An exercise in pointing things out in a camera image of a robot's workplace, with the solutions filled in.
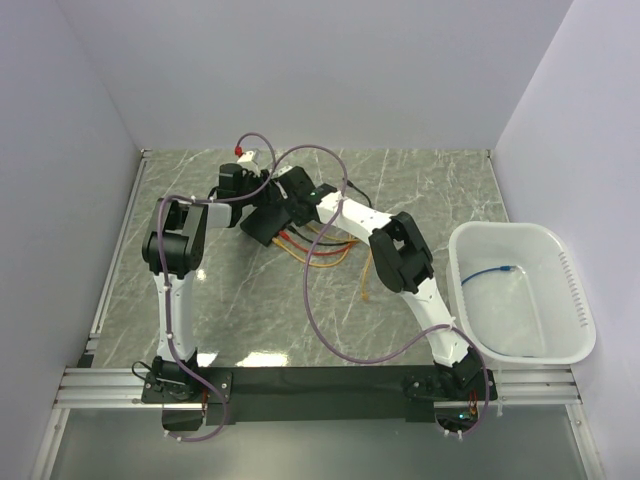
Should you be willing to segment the black network switch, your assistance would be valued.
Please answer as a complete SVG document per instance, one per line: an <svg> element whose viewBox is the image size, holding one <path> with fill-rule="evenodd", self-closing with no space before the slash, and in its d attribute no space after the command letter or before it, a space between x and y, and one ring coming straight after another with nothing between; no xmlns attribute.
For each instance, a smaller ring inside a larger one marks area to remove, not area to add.
<svg viewBox="0 0 640 480"><path fill-rule="evenodd" d="M240 228L249 237L268 247L290 222L291 217L283 206L268 205L257 207L240 223Z"/></svg>

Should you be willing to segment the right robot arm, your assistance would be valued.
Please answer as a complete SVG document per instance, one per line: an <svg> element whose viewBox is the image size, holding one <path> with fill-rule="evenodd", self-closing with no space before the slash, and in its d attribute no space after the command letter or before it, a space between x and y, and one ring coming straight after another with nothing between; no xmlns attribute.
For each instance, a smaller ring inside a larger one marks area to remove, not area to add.
<svg viewBox="0 0 640 480"><path fill-rule="evenodd" d="M473 390L476 377L489 382L479 349L457 328L438 290L433 255L410 214L380 212L331 185L315 186L300 167L280 170L269 183L279 190L294 222L321 223L320 236L335 226L369 246L379 280L406 302L421 328L408 344L379 359L352 358L326 343L332 353L351 363L372 365L387 362L426 338L435 366L442 372L440 387L445 395L452 399L465 397Z"/></svg>

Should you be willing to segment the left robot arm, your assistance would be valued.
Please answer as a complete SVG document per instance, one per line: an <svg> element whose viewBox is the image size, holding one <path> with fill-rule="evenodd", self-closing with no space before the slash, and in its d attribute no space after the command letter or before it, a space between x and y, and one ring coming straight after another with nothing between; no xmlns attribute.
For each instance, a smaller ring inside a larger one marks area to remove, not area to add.
<svg viewBox="0 0 640 480"><path fill-rule="evenodd" d="M159 343L149 367L154 381L176 400L194 399L201 388L193 332L192 289L210 228L241 230L264 246L290 222L275 171L249 160L219 168L209 195L167 195L154 208L142 243L159 301Z"/></svg>

